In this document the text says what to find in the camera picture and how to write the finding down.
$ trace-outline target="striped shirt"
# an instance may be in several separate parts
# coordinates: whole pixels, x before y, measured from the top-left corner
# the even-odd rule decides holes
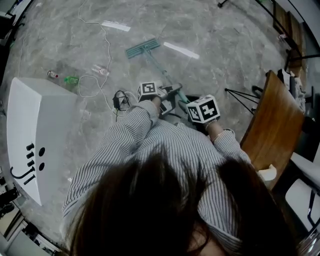
[[[169,164],[178,176],[184,169],[181,160],[191,170],[197,170],[200,162],[210,185],[203,193],[198,212],[226,252],[238,255],[241,247],[237,238],[238,218],[217,167],[226,158],[250,163],[248,155],[241,150],[232,130],[225,129],[212,143],[188,122],[187,115],[177,125],[158,119],[157,108],[149,100],[132,106],[125,118],[111,126],[95,154],[75,174],[62,207],[62,235],[65,236],[73,218],[105,172],[132,158],[144,162],[158,145],[165,149]]]

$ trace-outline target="mop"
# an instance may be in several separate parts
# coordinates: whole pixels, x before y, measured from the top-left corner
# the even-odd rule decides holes
[[[165,69],[162,68],[162,66],[157,62],[157,60],[151,55],[151,50],[159,46],[160,44],[154,38],[149,41],[140,43],[134,47],[131,47],[127,49],[125,52],[128,59],[131,59],[140,54],[144,54],[147,57],[147,59],[160,71],[160,73],[164,76],[164,78],[167,79],[170,85],[173,85],[174,82],[171,76],[168,74],[168,72]],[[185,104],[190,103],[190,101],[188,100],[188,98],[186,97],[186,95],[181,89],[177,91],[177,94],[179,95],[182,102],[184,102]]]

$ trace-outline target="hand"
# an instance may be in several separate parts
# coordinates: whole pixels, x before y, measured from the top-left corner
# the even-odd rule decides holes
[[[158,115],[160,115],[160,105],[161,105],[161,99],[160,97],[156,96],[152,100],[153,104],[155,105]]]
[[[215,120],[206,127],[206,131],[210,136],[210,140],[213,142],[217,136],[224,131],[224,129],[220,126],[220,124],[218,124],[218,121]]]

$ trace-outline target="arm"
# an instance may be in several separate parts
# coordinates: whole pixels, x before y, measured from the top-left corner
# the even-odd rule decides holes
[[[215,146],[216,150],[225,158],[232,158],[235,160],[244,160],[250,163],[248,155],[240,148],[239,143],[235,138],[235,133],[230,129],[222,129],[218,122],[212,122],[206,127],[209,133],[210,140]]]
[[[150,128],[158,120],[158,98],[132,106],[126,117],[112,125],[105,133],[97,151],[75,174],[62,207],[65,217],[72,206],[99,182],[111,166],[122,163],[137,149]]]

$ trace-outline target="marble floor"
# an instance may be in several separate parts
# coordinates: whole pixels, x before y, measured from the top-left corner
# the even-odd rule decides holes
[[[25,26],[17,32],[0,87],[5,108],[11,81],[18,73],[20,77],[49,79],[47,71],[53,70],[59,78],[52,81],[64,88],[66,76],[91,75],[103,82],[104,77],[94,73],[92,67],[106,66],[108,47],[99,25],[78,19],[83,2],[32,2]],[[183,84],[186,94],[214,95],[221,124],[233,129],[240,141],[252,115],[224,88],[250,92],[253,85],[263,87],[265,73],[284,66],[287,46],[278,42],[272,18],[254,0],[231,0],[221,9],[217,3],[218,0],[88,0],[81,10],[84,20],[111,21],[131,27],[129,32],[105,28],[111,64],[103,91],[109,104],[117,90],[135,92],[139,82],[161,79],[142,55],[128,60],[125,54],[127,48],[157,38],[161,47],[152,50],[155,58]],[[263,4],[272,10],[270,1]],[[163,46],[164,42],[186,48],[198,54],[199,59],[169,49]],[[79,94],[77,87],[68,89]],[[93,95],[97,91],[94,79],[83,79],[82,94]],[[0,118],[0,160],[7,169],[6,122],[4,117]],[[114,123],[115,116],[102,94],[94,98],[78,97],[64,148],[59,189],[42,207],[31,199],[21,206],[24,216],[52,240],[61,242],[61,207],[73,175]]]

